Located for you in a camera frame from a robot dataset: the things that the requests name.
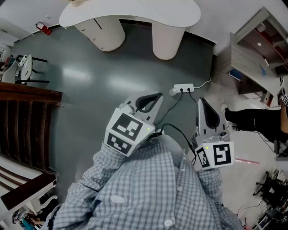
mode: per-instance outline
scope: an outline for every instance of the electrical outlet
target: electrical outlet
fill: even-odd
[[[183,89],[184,93],[189,92],[188,89],[190,89],[190,92],[194,92],[193,84],[175,84],[174,88],[177,89],[177,93],[180,93],[181,89]]]

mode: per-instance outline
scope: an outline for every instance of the wall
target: wall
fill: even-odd
[[[201,18],[188,32],[209,39],[216,44],[218,54],[230,42],[229,33],[239,30],[262,6],[265,6],[288,31],[288,8],[281,0],[195,0],[201,9]],[[35,23],[48,26],[58,24],[67,0],[6,0],[0,6],[2,18],[33,33]]]

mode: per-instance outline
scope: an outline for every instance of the gray floor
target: gray floor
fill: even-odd
[[[63,108],[53,113],[50,132],[50,164],[57,171],[57,193],[62,202],[72,182],[92,166],[92,156],[101,147],[110,117],[120,103],[134,92],[154,89],[164,94],[158,119],[178,99],[169,96],[174,84],[193,83],[200,86],[209,79],[213,47],[192,38],[183,38],[176,57],[170,61],[157,59],[152,51],[150,27],[123,25],[126,40],[116,51],[97,49],[74,27],[54,29],[46,36],[39,33],[19,41],[13,54],[32,54],[48,63],[33,62],[41,74],[31,79],[50,80],[38,84],[63,92]],[[206,86],[193,96],[204,96]],[[195,129],[195,103],[184,94],[181,103],[165,118],[179,127],[187,137]],[[183,137],[166,128],[183,148]]]

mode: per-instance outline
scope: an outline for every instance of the shirt sleeve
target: shirt sleeve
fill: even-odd
[[[95,208],[98,192],[120,168],[125,158],[102,143],[101,151],[93,156],[94,165],[68,189],[66,201],[55,217],[53,229],[74,229],[84,222]]]
[[[218,168],[197,172],[206,196],[213,200],[223,230],[241,230],[242,224],[237,215],[224,207],[222,199],[222,177]]]

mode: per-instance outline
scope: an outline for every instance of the fire extinguisher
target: fire extinguisher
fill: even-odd
[[[38,29],[38,30],[41,30],[43,33],[45,33],[45,34],[47,34],[47,35],[49,35],[49,34],[51,34],[51,32],[52,32],[52,30],[50,30],[47,26],[45,26],[43,23],[41,23],[41,22],[37,22],[36,24],[35,24],[35,26],[36,26],[36,28]]]

